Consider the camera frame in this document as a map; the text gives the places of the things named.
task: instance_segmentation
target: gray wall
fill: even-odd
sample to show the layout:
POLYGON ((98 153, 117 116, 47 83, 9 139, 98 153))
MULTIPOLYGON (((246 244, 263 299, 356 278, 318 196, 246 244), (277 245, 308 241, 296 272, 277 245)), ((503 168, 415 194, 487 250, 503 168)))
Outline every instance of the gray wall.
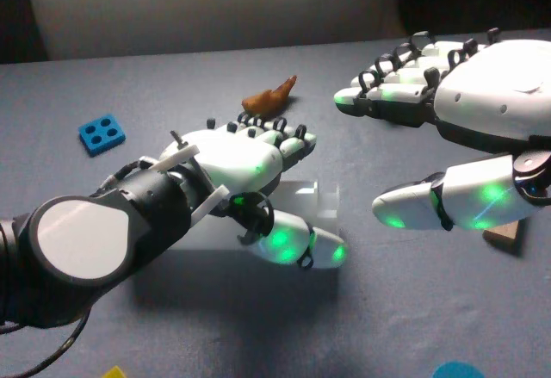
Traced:
POLYGON ((31 0, 50 59, 403 36, 395 0, 31 0))

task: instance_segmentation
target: blue block with holes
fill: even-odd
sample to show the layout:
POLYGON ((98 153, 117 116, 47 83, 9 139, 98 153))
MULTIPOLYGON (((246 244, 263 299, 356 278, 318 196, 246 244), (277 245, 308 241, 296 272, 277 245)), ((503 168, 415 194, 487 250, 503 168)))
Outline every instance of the blue block with holes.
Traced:
POLYGON ((127 139, 121 126, 111 114, 80 126, 78 133, 91 157, 106 152, 127 139))

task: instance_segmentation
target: robotic arm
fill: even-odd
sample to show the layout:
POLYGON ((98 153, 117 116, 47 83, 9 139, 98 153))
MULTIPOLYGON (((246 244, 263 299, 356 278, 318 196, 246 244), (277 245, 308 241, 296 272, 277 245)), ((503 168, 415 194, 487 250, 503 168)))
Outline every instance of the robotic arm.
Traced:
POLYGON ((0 220, 0 325, 74 322, 208 214, 235 219, 247 229, 241 245, 269 262, 343 263, 343 240, 269 202, 281 174, 315 147, 305 126, 241 115, 172 135, 159 160, 126 165, 93 195, 57 197, 0 220))
POLYGON ((388 189, 372 206, 383 224, 484 230, 551 203, 551 42, 501 41, 496 28, 487 38, 479 45, 414 34, 335 94, 347 115, 427 122, 449 141, 497 154, 388 189))

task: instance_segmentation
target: white robotic hand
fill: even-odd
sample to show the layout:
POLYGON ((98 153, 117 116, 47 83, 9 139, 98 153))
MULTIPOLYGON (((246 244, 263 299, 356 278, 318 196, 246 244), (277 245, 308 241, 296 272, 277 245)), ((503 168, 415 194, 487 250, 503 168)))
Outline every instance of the white robotic hand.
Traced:
POLYGON ((551 42, 500 41, 497 28, 487 38, 486 46, 414 34, 335 94, 347 115, 408 127, 428 122, 449 141, 502 154, 387 190, 373 202, 384 224, 482 230, 549 204, 551 42), (429 40, 422 48, 421 37, 429 40))
MULTIPOLYGON (((248 229, 239 239, 247 251, 272 263, 297 263, 306 269, 335 268, 344 262, 348 246, 338 236, 312 227, 301 217, 273 210, 269 202, 282 173, 316 145, 316 136, 308 133, 306 126, 293 128, 284 118, 263 121, 243 113, 237 121, 218 128, 214 119, 209 119, 207 129, 182 137, 173 135, 176 141, 163 151, 159 161, 173 158, 186 145, 197 147, 195 165, 183 166, 189 171, 200 168, 202 173, 195 174, 206 177, 204 183, 211 192, 224 188, 223 210, 215 209, 213 214, 230 216, 248 229)), ((197 204, 197 210, 205 203, 197 204)), ((205 208, 207 213, 213 206, 205 208)), ((205 215, 198 213, 194 219, 194 214, 194 223, 205 215)))

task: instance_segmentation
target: gray tablecloth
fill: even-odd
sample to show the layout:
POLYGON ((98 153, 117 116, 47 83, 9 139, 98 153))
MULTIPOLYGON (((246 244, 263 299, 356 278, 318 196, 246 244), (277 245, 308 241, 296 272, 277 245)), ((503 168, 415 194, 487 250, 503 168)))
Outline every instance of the gray tablecloth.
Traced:
MULTIPOLYGON (((1 215, 91 193, 128 160, 158 156, 171 129, 232 120, 244 96, 296 74, 287 117, 319 139, 285 178, 339 185, 352 249, 340 271, 309 273, 239 252, 169 251, 102 298, 82 337, 41 376, 92 378, 120 365, 128 378, 425 378, 453 360, 487 377, 551 376, 548 212, 530 222, 521 257, 480 232, 400 231, 371 214, 383 189, 482 155, 431 125, 339 114, 333 94, 399 43, 0 66, 1 215), (89 158, 77 127, 106 113, 127 141, 89 158)), ((71 328, 0 337, 0 374, 34 365, 71 328)))

